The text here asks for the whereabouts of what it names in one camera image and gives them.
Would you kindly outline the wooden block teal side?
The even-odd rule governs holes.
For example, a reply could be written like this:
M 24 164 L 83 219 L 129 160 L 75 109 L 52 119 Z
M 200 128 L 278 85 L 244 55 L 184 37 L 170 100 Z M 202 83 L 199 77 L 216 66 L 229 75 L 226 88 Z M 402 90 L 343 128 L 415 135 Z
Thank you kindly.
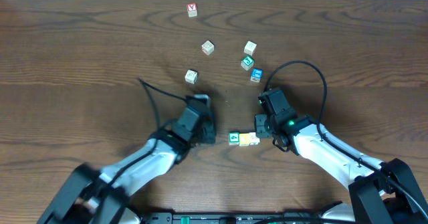
M 255 132 L 249 133 L 250 145 L 258 145 L 260 143 L 260 138 L 257 137 Z

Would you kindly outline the yellow wooden block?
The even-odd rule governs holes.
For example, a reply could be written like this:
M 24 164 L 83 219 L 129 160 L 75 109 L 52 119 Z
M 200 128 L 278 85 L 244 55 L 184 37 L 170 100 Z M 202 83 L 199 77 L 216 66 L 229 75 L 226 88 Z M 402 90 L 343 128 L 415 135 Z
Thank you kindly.
M 251 144 L 250 133 L 240 133 L 239 134 L 239 145 L 240 146 L 249 146 L 250 144 Z

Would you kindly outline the green number 4 block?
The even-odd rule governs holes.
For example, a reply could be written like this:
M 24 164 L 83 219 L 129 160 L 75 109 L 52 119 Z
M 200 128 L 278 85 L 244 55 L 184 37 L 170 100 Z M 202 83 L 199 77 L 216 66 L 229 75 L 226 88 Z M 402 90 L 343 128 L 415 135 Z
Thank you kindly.
M 230 132 L 228 135 L 229 145 L 239 145 L 239 133 L 238 132 Z

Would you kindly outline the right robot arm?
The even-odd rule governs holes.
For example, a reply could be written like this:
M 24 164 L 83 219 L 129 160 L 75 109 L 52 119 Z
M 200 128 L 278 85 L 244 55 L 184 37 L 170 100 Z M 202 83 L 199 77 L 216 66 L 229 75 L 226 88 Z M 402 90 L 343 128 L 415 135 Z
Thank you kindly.
M 349 192 L 351 204 L 337 204 L 317 223 L 426 223 L 427 202 L 412 170 L 395 158 L 384 162 L 347 145 L 311 116 L 292 110 L 255 116 L 258 138 L 272 138 L 283 152 L 317 164 Z

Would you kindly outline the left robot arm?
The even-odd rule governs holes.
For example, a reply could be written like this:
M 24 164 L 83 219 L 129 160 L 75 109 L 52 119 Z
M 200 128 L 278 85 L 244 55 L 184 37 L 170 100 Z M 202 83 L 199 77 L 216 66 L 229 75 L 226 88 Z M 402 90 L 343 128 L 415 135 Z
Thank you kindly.
M 119 223 L 131 196 L 166 174 L 197 141 L 215 142 L 212 113 L 184 113 L 170 130 L 159 128 L 135 153 L 100 170 L 81 164 L 68 177 L 39 223 Z

